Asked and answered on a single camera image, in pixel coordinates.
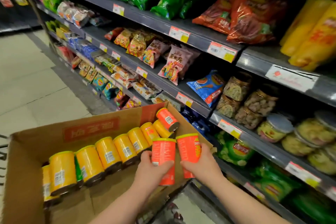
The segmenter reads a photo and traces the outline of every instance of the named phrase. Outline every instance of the clear plastic jar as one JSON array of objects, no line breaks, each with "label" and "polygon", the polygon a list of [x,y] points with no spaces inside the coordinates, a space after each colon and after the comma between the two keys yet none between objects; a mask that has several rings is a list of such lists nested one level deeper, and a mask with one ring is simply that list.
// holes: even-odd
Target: clear plastic jar
[{"label": "clear plastic jar", "polygon": [[257,132],[262,139],[276,143],[293,130],[292,123],[284,116],[271,113],[267,116],[267,120],[260,124]]},{"label": "clear plastic jar", "polygon": [[223,90],[224,95],[236,101],[242,101],[250,89],[252,76],[246,72],[238,72],[231,77]]},{"label": "clear plastic jar", "polygon": [[325,149],[318,149],[309,154],[307,159],[318,171],[327,175],[336,175],[336,156],[334,148],[335,145],[328,146]]},{"label": "clear plastic jar", "polygon": [[234,118],[239,124],[243,124],[246,128],[255,129],[263,119],[263,116],[252,112],[245,106],[242,106]]},{"label": "clear plastic jar", "polygon": [[245,101],[244,106],[252,112],[262,116],[268,115],[275,107],[275,102],[279,99],[278,89],[269,84],[263,84],[260,89],[253,92]]},{"label": "clear plastic jar", "polygon": [[282,141],[283,148],[296,156],[305,156],[318,149],[320,146],[314,145],[300,136],[297,130],[288,134]]},{"label": "clear plastic jar", "polygon": [[224,94],[222,94],[216,109],[220,114],[232,118],[239,109],[239,106],[240,102],[233,100],[232,98],[229,98]]},{"label": "clear plastic jar", "polygon": [[309,118],[297,126],[300,135],[316,145],[325,145],[336,138],[336,115],[329,111],[316,111],[315,118]]}]

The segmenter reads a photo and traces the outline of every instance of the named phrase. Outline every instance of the cardboard box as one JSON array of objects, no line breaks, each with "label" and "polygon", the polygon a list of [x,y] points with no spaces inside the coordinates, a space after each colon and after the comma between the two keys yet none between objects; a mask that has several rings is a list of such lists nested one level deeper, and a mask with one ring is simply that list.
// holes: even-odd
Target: cardboard box
[{"label": "cardboard box", "polygon": [[[4,224],[86,224],[103,211],[132,184],[137,165],[106,177],[100,184],[66,196],[63,202],[53,206],[50,214],[43,210],[42,169],[43,163],[53,154],[65,150],[77,151],[95,144],[99,139],[127,133],[146,122],[154,122],[156,112],[167,107],[180,122],[177,136],[198,133],[184,117],[168,103],[160,103],[65,121],[39,128],[32,128],[11,135],[8,151],[8,167],[4,189]],[[199,140],[212,145],[199,134]],[[175,185],[158,187],[151,195],[148,205],[168,199],[167,196],[186,183],[180,166],[178,150],[175,157]]]}]

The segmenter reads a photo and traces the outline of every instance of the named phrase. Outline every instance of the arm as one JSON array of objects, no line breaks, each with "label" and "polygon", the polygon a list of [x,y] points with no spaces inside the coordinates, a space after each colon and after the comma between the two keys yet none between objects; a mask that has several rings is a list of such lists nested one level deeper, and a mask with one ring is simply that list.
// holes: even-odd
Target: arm
[{"label": "arm", "polygon": [[230,217],[239,224],[289,224],[282,217],[259,201],[230,183],[222,174],[208,146],[202,144],[202,153],[197,163],[181,162],[198,180],[208,186],[218,197]]},{"label": "arm", "polygon": [[141,154],[141,162],[136,171],[132,186],[105,210],[103,210],[90,224],[134,224],[138,213],[147,202],[151,193],[174,161],[165,162],[154,167],[150,161],[151,151]]}]

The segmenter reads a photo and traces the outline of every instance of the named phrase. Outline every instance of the person's right hand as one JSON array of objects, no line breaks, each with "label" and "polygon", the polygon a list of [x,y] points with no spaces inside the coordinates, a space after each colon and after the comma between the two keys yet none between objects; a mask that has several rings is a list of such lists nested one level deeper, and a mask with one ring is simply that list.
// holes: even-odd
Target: person's right hand
[{"label": "person's right hand", "polygon": [[201,183],[211,189],[213,185],[216,185],[219,180],[225,179],[225,177],[212,156],[209,147],[204,143],[201,146],[202,153],[198,162],[181,161],[181,166],[192,172]]}]

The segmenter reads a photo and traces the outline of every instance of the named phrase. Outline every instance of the yellow package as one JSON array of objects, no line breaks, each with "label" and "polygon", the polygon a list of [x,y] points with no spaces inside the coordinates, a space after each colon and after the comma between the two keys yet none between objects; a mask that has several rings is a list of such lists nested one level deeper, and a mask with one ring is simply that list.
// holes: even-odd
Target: yellow package
[{"label": "yellow package", "polygon": [[292,32],[283,43],[280,52],[290,57],[294,55],[332,3],[332,0],[307,0],[302,8],[303,12],[300,12],[292,23]]},{"label": "yellow package", "polygon": [[323,14],[289,63],[313,71],[331,58],[336,50],[336,2]]}]

